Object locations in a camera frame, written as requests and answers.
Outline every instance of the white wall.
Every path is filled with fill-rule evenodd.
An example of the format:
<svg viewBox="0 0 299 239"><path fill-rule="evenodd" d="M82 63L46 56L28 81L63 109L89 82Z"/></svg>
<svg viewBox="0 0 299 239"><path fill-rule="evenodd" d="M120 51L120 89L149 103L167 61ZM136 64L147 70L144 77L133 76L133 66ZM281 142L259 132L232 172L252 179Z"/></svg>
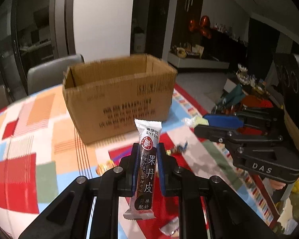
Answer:
<svg viewBox="0 0 299 239"><path fill-rule="evenodd" d="M85 61L129 55L133 0L74 0L76 52Z"/></svg>
<svg viewBox="0 0 299 239"><path fill-rule="evenodd" d="M211 27L215 23L232 27L236 37L248 41L249 14L234 0L203 0L202 14L210 18Z"/></svg>
<svg viewBox="0 0 299 239"><path fill-rule="evenodd" d="M167 23L166 23L165 38L164 38L163 54L162 54L162 59L165 60L166 62L167 62L168 52L171 49L171 39L173 36L176 7L177 7L177 0L170 0L169 7L168 7L168 16L167 16Z"/></svg>

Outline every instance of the fruit bar package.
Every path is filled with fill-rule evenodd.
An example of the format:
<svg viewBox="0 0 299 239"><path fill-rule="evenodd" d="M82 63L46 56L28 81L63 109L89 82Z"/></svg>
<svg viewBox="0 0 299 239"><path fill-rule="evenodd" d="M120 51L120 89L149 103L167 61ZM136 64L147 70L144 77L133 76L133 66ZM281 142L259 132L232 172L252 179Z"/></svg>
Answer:
<svg viewBox="0 0 299 239"><path fill-rule="evenodd" d="M155 218L153 213L153 189L156 171L156 151L162 130L160 121L135 119L139 131L138 178L135 194L130 199L124 217L130 220Z"/></svg>

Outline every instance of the orange balloon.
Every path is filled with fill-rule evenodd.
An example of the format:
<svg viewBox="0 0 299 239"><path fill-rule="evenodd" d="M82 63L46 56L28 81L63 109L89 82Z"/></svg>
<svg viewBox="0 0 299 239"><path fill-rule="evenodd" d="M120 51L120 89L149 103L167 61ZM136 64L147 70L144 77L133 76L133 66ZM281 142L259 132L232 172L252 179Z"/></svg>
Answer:
<svg viewBox="0 0 299 239"><path fill-rule="evenodd" d="M208 38L208 39L211 39L211 31L210 31L209 28L207 28L207 27L201 27L201 28L199 29L199 33L200 33L202 36L204 36L204 37L206 37L206 38Z"/></svg>
<svg viewBox="0 0 299 239"><path fill-rule="evenodd" d="M210 19L209 19L209 17L207 15L204 15L201 18L201 21L200 21L199 25L201 27L208 27L208 28L210 28Z"/></svg>
<svg viewBox="0 0 299 239"><path fill-rule="evenodd" d="M198 28L199 28L199 25L195 20L190 20L189 21L188 29L189 29L190 32L197 31Z"/></svg>

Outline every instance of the colorful tablecloth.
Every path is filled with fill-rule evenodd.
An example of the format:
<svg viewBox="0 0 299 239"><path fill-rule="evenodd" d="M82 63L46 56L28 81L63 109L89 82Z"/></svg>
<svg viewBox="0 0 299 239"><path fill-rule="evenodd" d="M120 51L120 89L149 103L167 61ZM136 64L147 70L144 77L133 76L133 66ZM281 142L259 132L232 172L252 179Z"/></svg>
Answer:
<svg viewBox="0 0 299 239"><path fill-rule="evenodd" d="M182 88L175 86L161 142L169 149L188 141L187 151L178 157L179 164L202 177L222 177L270 225L277 215L260 180L255 182L247 172L233 167L222 144L198 139L182 122L183 118L205 113ZM98 164L109 159L118 164L136 141L138 132L133 131L83 144L67 111L61 86L10 105L0 113L0 226L18 238L77 176L97 177ZM162 197L159 188L154 191L154 198ZM136 222L123 218L127 209L127 201L120 198L119 238L165 238L158 229L178 211L177 205L170 206L166 201L163 209L154 206L156 219Z"/></svg>

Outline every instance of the blue gripper pad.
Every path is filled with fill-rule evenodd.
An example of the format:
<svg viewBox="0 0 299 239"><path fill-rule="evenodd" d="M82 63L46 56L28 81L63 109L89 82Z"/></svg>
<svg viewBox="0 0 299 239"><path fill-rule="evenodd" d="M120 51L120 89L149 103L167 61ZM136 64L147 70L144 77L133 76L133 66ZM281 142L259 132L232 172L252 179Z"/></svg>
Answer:
<svg viewBox="0 0 299 239"><path fill-rule="evenodd" d="M243 120L236 116L206 114L204 116L208 120L209 126L237 129L244 126Z"/></svg>
<svg viewBox="0 0 299 239"><path fill-rule="evenodd" d="M161 193L162 193L163 196L166 195L166 190L165 190L165 173L164 173L163 161L162 161L162 154L165 154L165 153L166 152L161 152L160 145L157 145L156 158L157 158L158 175L159 175L159 186L161 188Z"/></svg>
<svg viewBox="0 0 299 239"><path fill-rule="evenodd" d="M139 161L140 161L139 149L140 149L140 145L137 146L137 155L136 155L136 161L135 161L135 166L134 166L134 171L133 171L133 180L132 180L133 195L135 194L135 191L136 191L137 178L138 178L138 168L140 166L139 165Z"/></svg>

